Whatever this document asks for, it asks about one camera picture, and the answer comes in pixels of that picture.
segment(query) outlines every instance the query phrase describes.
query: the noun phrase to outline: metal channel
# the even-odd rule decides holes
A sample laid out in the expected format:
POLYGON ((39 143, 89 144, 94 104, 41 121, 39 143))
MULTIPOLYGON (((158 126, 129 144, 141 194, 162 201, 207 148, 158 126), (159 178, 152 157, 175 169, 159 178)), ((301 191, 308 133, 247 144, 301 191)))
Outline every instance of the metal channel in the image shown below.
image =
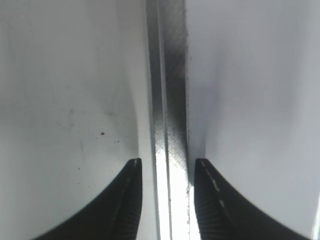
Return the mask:
POLYGON ((158 230, 190 239, 184 0, 146 0, 158 230))

